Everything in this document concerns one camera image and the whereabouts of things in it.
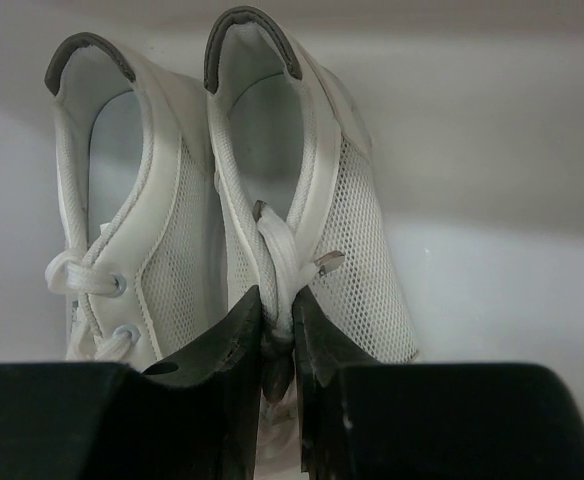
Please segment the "white sneaker one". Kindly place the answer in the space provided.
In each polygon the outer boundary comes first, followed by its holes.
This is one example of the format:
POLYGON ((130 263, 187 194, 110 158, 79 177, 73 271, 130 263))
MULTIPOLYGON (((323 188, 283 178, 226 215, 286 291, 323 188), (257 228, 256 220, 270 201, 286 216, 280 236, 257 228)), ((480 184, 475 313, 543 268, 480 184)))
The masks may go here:
POLYGON ((204 85, 223 213, 228 301, 262 303, 257 459, 298 437, 292 384, 296 295, 309 288, 350 340, 384 363, 419 354, 382 227, 371 142, 342 82, 265 12, 213 25, 204 85))
POLYGON ((144 370, 223 314, 203 85, 89 32, 45 84, 65 235, 45 279, 66 299, 66 357, 144 370))

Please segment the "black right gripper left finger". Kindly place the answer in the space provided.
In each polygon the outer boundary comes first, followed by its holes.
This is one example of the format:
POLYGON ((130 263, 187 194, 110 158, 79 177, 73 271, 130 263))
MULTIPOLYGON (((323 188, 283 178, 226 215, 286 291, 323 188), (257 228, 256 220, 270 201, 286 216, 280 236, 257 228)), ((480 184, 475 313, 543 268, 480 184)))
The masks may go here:
POLYGON ((0 364, 0 479, 249 479, 260 401, 261 302, 144 371, 0 364))

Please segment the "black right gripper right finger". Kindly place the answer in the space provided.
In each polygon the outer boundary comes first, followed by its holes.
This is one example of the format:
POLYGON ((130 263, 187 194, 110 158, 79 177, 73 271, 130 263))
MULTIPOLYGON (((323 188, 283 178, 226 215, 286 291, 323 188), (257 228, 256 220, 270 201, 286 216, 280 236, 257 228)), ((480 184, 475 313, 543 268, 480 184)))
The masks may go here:
POLYGON ((313 479, 584 479, 584 422, 526 363, 383 364, 293 304, 301 463, 313 479))

